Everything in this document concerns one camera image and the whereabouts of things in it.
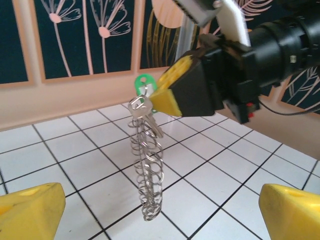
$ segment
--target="beige wall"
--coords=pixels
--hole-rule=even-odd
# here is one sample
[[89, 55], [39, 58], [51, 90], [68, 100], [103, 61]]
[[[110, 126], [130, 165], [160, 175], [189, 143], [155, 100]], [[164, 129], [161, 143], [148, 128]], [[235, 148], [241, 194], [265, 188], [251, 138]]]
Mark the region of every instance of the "beige wall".
[[[112, 76], [81, 81], [43, 84], [41, 81], [39, 59], [36, 51], [30, 8], [27, 0], [19, 2], [23, 28], [27, 34], [26, 42], [31, 57], [32, 74], [35, 85], [27, 87], [0, 88], [0, 130], [27, 125], [47, 119], [66, 116], [91, 109], [127, 102], [134, 94], [134, 80], [139, 73], [126, 76]], [[141, 42], [143, 0], [136, 4], [139, 12], [134, 22], [133, 60], [138, 69], [138, 57]], [[161, 72], [153, 75], [159, 77]]]
[[[23, 27], [28, 34], [26, 42], [31, 52], [32, 73], [35, 85], [20, 88], [0, 89], [0, 130], [28, 125], [47, 119], [67, 116], [96, 108], [127, 102], [134, 96], [133, 82], [139, 74], [135, 72], [127, 76], [105, 77], [65, 83], [41, 83], [39, 60], [30, 9], [26, 0], [18, 0], [22, 9]], [[136, 8], [143, 16], [143, 1], [138, 0]], [[135, 20], [134, 29], [137, 45], [133, 46], [135, 64], [138, 69], [142, 31], [142, 17]], [[276, 90], [274, 99], [278, 98], [280, 88]], [[270, 107], [282, 112], [288, 109], [278, 106], [274, 101], [266, 102]], [[230, 111], [222, 114], [232, 117]], [[320, 160], [320, 118], [312, 116], [279, 116], [263, 109], [256, 113], [249, 127], [287, 144]]]

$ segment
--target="black cable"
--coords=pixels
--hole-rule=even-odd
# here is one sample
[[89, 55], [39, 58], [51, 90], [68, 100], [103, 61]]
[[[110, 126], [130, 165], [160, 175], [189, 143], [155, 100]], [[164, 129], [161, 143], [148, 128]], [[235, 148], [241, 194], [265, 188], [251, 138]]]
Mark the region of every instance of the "black cable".
[[274, 114], [279, 114], [279, 115], [283, 115], [283, 116], [296, 116], [296, 115], [304, 115], [304, 114], [310, 114], [310, 113], [314, 113], [316, 111], [320, 110], [320, 106], [315, 106], [313, 108], [310, 108], [308, 110], [305, 111], [299, 111], [299, 112], [293, 112], [293, 113], [283, 113], [283, 112], [278, 112], [275, 110], [272, 110], [271, 108], [269, 108], [268, 106], [266, 106], [262, 101], [259, 100], [259, 103], [264, 106], [266, 109], [268, 109], [269, 111], [273, 112]]

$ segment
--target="metal pole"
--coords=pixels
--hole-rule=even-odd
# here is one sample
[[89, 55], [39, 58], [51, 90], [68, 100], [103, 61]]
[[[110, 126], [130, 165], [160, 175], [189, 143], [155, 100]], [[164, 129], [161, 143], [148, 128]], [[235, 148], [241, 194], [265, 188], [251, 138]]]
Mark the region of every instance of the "metal pole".
[[184, 15], [182, 19], [182, 26], [180, 27], [175, 61], [177, 61], [186, 51], [191, 49], [194, 29], [195, 24], [186, 15]]

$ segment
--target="metal coil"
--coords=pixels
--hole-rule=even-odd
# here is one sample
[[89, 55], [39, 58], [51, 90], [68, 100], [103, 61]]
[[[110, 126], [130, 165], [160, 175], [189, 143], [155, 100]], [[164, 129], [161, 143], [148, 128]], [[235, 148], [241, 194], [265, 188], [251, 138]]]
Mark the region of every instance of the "metal coil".
[[138, 156], [134, 161], [138, 192], [145, 221], [151, 221], [161, 211], [163, 200], [163, 149], [157, 136], [143, 118], [133, 119], [128, 126], [135, 129], [130, 137], [131, 152]]

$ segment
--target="key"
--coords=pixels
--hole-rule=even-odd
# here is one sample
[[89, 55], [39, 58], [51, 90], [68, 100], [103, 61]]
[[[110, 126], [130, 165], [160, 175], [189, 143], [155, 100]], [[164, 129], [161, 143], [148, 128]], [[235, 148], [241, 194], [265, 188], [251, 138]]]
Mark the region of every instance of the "key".
[[152, 113], [153, 104], [149, 98], [144, 95], [139, 95], [129, 102], [129, 111], [134, 119], [144, 119], [156, 137], [162, 139], [164, 137], [164, 132], [161, 127], [156, 123], [156, 120]]

